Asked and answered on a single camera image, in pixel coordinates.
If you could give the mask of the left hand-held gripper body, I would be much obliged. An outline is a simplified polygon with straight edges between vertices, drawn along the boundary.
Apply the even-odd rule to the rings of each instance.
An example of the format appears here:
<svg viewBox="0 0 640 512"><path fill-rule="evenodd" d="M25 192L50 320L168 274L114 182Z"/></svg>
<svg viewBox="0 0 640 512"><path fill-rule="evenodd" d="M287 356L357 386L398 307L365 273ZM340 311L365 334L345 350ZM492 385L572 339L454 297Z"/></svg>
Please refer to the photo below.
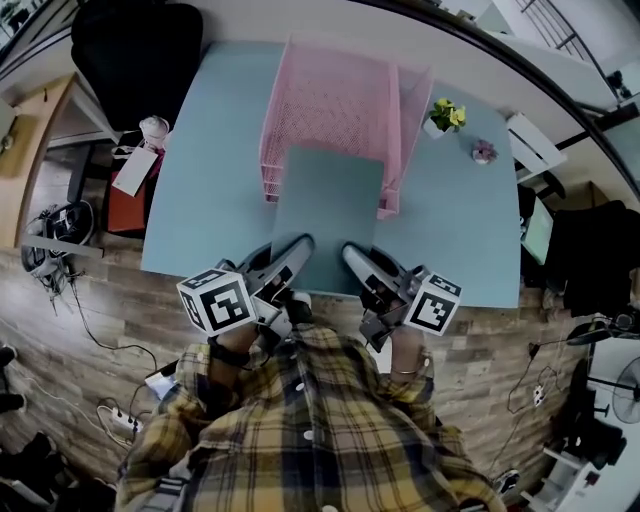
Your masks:
<svg viewBox="0 0 640 512"><path fill-rule="evenodd" d="M247 323L254 323L263 345L275 345L292 330L279 294L276 298L250 296L247 274L230 261L177 284L177 291L191 323L210 338Z"/></svg>

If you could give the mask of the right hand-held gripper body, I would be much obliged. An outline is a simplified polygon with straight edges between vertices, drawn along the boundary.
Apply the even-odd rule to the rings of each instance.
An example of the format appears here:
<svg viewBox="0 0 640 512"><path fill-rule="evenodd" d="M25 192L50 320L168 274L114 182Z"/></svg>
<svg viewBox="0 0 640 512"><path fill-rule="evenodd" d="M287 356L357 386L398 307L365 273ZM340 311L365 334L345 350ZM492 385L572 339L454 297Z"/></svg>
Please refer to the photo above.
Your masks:
<svg viewBox="0 0 640 512"><path fill-rule="evenodd" d="M403 326L441 336L460 297L460 286L424 266L401 272L394 279L384 272L372 274L361 295L365 313L360 333L376 352Z"/></svg>

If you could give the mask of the grey-blue folder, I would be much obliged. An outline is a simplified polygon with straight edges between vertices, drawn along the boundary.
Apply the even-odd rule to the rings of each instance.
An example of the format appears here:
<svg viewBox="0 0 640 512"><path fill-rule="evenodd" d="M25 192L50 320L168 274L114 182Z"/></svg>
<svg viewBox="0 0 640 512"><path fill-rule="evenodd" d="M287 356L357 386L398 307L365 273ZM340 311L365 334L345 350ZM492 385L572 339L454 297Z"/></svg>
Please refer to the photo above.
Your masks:
<svg viewBox="0 0 640 512"><path fill-rule="evenodd" d="M352 242L369 249L384 177L379 160L296 145L289 149L272 234L272 256L303 234L315 248L292 282L309 293L356 296L361 284L342 259Z"/></svg>

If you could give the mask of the pink mesh letter tray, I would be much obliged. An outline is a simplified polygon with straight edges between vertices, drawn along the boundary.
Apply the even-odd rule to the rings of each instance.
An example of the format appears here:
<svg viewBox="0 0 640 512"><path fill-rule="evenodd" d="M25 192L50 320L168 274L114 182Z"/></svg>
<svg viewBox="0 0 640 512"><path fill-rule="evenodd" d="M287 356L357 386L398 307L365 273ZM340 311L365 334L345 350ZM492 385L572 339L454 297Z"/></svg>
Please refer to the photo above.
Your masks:
<svg viewBox="0 0 640 512"><path fill-rule="evenodd" d="M277 202L286 153L311 142L384 164L378 217L398 214L400 190L434 78L392 61L305 41L287 41L260 141L267 202Z"/></svg>

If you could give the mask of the person's left forearm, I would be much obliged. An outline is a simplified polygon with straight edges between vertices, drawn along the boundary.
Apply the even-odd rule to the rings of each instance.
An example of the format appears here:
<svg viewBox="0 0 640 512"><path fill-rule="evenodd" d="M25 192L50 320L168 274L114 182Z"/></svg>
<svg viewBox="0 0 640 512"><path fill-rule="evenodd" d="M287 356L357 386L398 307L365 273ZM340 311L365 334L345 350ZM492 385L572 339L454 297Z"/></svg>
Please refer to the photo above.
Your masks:
<svg viewBox="0 0 640 512"><path fill-rule="evenodd" d="M248 353L251 346L258 338L258 329L254 323L247 323L233 330L227 331L214 340L214 343L222 345L237 353ZM234 389L238 375L244 368L229 366L210 356L208 380L209 391L207 411L209 415L226 413L233 404Z"/></svg>

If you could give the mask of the person's right forearm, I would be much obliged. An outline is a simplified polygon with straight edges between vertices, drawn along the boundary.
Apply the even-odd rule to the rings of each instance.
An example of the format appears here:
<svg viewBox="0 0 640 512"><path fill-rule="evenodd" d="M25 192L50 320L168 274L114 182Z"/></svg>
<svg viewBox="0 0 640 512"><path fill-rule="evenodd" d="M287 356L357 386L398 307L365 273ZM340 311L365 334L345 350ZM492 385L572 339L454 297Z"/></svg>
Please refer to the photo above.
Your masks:
<svg viewBox="0 0 640 512"><path fill-rule="evenodd" d="M391 380L402 385L422 385L430 368L425 333L408 326L397 328L391 336Z"/></svg>

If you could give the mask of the person's white shoe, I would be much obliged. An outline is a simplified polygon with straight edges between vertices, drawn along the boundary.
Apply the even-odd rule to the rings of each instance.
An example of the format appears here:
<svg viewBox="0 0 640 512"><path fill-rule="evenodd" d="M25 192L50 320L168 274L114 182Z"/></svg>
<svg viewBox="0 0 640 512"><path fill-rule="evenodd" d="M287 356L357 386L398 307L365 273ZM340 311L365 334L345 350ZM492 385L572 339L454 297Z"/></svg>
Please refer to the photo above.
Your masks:
<svg viewBox="0 0 640 512"><path fill-rule="evenodd" d="M295 324L312 322L312 300L308 293L294 292L291 299L291 309L290 316Z"/></svg>

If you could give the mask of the black wristwatch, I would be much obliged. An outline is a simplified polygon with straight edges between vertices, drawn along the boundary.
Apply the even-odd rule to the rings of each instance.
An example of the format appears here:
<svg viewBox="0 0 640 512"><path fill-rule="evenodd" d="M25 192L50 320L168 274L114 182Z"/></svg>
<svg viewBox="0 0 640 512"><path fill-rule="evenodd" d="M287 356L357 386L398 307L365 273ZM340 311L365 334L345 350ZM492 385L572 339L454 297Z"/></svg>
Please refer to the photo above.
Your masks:
<svg viewBox="0 0 640 512"><path fill-rule="evenodd" d="M248 353L237 353L217 343L210 344L210 356L212 359L219 360L229 366L246 369L250 362Z"/></svg>

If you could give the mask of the smartphone with lit screen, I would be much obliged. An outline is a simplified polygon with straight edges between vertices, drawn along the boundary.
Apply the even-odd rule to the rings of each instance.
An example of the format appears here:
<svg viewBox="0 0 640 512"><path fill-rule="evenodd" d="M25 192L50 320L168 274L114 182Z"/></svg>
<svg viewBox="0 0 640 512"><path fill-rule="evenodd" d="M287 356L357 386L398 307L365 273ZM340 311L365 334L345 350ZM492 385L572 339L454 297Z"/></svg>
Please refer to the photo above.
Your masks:
<svg viewBox="0 0 640 512"><path fill-rule="evenodd" d="M177 364L178 361L175 360L149 374L144 379L146 386L157 396L159 400L162 400L175 386Z"/></svg>

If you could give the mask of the monitor with green screen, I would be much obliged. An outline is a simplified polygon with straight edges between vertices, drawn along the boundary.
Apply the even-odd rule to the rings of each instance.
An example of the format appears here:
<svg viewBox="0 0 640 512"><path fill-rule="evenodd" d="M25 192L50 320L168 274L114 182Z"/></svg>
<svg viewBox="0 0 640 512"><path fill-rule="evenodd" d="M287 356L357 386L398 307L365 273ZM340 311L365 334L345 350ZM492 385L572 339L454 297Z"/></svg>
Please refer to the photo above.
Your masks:
<svg viewBox="0 0 640 512"><path fill-rule="evenodd" d="M543 266L546 262L551 234L553 217L539 197L535 197L533 212L525 223L521 245L536 261Z"/></svg>

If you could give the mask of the red cabinet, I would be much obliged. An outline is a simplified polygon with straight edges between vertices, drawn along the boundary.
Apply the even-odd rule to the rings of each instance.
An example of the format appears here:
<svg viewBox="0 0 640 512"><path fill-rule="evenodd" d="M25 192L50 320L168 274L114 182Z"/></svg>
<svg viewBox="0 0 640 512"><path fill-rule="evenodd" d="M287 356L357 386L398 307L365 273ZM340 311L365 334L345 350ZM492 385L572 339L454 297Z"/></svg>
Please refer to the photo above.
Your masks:
<svg viewBox="0 0 640 512"><path fill-rule="evenodd" d="M156 163L147 174L135 197L131 197L112 186L126 161L112 165L110 182L105 195L106 231L118 236L143 239L147 230L162 158L158 155Z"/></svg>

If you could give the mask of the small purple potted succulent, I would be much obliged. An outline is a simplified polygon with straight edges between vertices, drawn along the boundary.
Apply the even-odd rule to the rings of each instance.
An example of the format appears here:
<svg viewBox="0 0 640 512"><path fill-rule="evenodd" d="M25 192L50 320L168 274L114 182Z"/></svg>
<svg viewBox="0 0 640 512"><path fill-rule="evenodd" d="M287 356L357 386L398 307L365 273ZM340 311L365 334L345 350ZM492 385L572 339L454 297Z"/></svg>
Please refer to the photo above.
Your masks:
<svg viewBox="0 0 640 512"><path fill-rule="evenodd" d="M478 139L473 146L472 158L481 165L493 163L499 156L494 145L484 139Z"/></svg>

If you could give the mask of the yellow flower potted plant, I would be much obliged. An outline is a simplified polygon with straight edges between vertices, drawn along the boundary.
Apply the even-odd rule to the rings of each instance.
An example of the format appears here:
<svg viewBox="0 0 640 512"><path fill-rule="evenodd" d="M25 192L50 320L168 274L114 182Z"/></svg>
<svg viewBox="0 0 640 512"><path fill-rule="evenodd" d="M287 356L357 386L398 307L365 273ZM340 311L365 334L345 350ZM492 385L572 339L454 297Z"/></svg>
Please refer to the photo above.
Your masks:
<svg viewBox="0 0 640 512"><path fill-rule="evenodd" d="M457 133L467 121L466 107L457 106L448 98L438 99L427 112L422 128L431 138L438 139L447 133Z"/></svg>

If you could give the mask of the yellow plaid shirt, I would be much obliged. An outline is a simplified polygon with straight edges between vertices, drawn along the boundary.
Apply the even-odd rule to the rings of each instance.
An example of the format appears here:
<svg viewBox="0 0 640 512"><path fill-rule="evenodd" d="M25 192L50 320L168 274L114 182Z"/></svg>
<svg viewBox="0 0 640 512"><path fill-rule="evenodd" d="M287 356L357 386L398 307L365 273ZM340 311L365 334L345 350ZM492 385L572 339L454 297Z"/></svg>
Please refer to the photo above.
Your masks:
<svg viewBox="0 0 640 512"><path fill-rule="evenodd" d="M176 384L123 462L116 512L506 512L459 429L422 385L381 373L358 340L302 324L209 415L210 347L186 349Z"/></svg>

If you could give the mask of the white table leg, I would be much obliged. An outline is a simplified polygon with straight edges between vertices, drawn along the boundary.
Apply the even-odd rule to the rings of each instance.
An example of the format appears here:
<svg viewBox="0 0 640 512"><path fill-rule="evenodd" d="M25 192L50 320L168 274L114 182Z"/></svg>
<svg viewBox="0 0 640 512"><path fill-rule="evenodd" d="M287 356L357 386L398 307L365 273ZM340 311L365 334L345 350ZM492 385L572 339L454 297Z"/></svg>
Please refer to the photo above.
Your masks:
<svg viewBox="0 0 640 512"><path fill-rule="evenodd" d="M88 245L78 245L29 233L25 233L21 236L21 244L34 248L64 252L97 259L101 259L104 256L103 248L92 247Z"/></svg>

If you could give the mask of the black draped jacket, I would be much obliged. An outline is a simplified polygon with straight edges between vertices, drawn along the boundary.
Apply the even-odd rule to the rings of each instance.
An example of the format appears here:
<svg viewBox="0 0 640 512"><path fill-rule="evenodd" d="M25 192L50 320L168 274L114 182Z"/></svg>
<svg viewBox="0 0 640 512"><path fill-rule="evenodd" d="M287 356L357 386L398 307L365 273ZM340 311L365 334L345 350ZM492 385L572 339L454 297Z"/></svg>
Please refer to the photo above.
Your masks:
<svg viewBox="0 0 640 512"><path fill-rule="evenodd" d="M573 317L612 317L630 302L631 272L640 268L640 213L619 200L559 210L544 265L547 287Z"/></svg>

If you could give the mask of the black round device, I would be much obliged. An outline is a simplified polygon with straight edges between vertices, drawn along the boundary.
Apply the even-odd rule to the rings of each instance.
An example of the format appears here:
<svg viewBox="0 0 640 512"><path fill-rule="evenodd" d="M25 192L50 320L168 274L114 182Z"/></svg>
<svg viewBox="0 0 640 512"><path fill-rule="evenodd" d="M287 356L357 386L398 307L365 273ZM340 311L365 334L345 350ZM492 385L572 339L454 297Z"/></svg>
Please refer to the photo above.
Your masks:
<svg viewBox="0 0 640 512"><path fill-rule="evenodd" d="M93 207L85 200L53 205L43 210L38 217L26 226L26 233L54 242L65 242L86 246L95 231ZM34 277L48 277L69 255L62 249L21 247L23 268Z"/></svg>

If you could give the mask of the black white sneaker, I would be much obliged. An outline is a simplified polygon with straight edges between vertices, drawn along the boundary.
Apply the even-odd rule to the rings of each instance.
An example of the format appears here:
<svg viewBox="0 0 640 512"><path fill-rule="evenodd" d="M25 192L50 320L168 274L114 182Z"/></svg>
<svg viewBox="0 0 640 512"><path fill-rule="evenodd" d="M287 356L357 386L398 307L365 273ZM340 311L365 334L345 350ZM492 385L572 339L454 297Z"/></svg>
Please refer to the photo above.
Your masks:
<svg viewBox="0 0 640 512"><path fill-rule="evenodd" d="M517 486L519 479L519 471L510 469L496 477L493 480L492 486L497 494L504 496Z"/></svg>

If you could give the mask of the white drawer cabinet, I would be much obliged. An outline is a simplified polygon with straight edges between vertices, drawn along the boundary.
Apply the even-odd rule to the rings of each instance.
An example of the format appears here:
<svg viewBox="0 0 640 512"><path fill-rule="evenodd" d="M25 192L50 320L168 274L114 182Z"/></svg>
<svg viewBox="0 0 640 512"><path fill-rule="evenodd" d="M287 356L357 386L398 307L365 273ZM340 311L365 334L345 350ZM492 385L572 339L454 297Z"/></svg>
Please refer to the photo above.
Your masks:
<svg viewBox="0 0 640 512"><path fill-rule="evenodd" d="M518 184L567 161L566 155L522 113L510 116L506 125L513 158L523 167L516 171Z"/></svg>

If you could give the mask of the floor fan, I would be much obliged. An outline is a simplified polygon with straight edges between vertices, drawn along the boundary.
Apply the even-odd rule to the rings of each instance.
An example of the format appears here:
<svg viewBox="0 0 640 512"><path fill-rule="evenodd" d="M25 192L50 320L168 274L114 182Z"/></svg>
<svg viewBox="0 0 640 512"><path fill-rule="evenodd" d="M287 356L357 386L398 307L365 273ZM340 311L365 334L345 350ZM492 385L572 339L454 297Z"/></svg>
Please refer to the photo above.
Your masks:
<svg viewBox="0 0 640 512"><path fill-rule="evenodd" d="M640 357L631 361L619 375L612 405L614 414L621 422L640 423Z"/></svg>

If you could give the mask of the white low shelf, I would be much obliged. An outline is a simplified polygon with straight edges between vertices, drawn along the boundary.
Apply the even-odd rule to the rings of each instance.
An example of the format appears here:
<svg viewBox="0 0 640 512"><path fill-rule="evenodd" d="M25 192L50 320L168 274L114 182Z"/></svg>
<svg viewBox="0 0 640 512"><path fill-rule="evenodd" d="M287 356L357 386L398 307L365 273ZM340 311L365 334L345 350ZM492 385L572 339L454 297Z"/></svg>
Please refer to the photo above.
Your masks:
<svg viewBox="0 0 640 512"><path fill-rule="evenodd" d="M542 488L535 494L522 491L525 512L581 512L587 498L600 479L600 472L590 463L569 454L544 448L543 453L554 460Z"/></svg>

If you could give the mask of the black office chair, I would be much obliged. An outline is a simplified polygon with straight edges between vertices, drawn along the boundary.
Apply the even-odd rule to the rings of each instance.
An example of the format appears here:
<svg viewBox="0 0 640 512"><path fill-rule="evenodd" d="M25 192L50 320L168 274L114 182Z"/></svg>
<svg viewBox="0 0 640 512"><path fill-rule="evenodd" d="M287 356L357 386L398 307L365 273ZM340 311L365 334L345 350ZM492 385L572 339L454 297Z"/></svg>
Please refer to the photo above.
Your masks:
<svg viewBox="0 0 640 512"><path fill-rule="evenodd" d="M71 57L110 126L158 116L174 126L199 68L203 18L189 4L88 0L71 28Z"/></svg>

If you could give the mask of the wooden desk partition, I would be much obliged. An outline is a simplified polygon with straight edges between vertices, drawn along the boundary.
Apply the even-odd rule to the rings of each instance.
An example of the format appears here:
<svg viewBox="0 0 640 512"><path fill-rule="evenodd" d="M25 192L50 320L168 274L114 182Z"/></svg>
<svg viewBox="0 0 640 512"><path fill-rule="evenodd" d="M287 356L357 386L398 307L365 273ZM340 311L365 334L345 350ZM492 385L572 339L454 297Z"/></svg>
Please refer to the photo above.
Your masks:
<svg viewBox="0 0 640 512"><path fill-rule="evenodd" d="M11 147L0 154L0 249L19 246L53 126L68 103L73 75L34 89L16 105Z"/></svg>

